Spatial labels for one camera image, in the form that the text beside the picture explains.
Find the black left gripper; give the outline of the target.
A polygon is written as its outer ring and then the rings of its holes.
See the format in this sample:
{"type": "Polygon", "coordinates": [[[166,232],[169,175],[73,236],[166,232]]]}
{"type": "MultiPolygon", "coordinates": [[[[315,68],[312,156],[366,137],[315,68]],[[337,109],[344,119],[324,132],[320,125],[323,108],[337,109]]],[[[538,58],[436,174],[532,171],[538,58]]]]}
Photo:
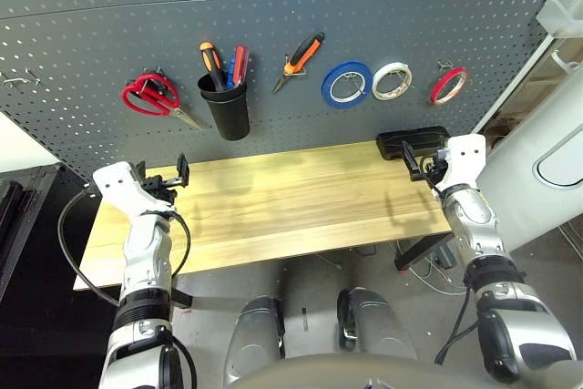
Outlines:
{"type": "Polygon", "coordinates": [[[177,160],[178,176],[176,178],[164,180],[160,175],[157,175],[145,179],[146,162],[144,160],[135,165],[135,171],[140,179],[144,179],[141,182],[142,189],[155,199],[169,204],[173,204],[178,196],[175,187],[189,185],[189,163],[183,153],[179,155],[177,160]]]}

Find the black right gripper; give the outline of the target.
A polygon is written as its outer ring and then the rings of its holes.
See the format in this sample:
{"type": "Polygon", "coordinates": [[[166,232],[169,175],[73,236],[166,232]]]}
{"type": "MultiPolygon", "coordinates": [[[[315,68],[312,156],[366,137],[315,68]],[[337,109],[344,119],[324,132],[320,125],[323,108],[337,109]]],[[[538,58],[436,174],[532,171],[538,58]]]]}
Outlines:
{"type": "Polygon", "coordinates": [[[442,181],[448,168],[445,159],[440,159],[436,155],[423,156],[419,163],[416,160],[413,147],[406,141],[402,142],[403,160],[409,171],[411,181],[424,180],[431,189],[437,189],[437,185],[442,181]]]}

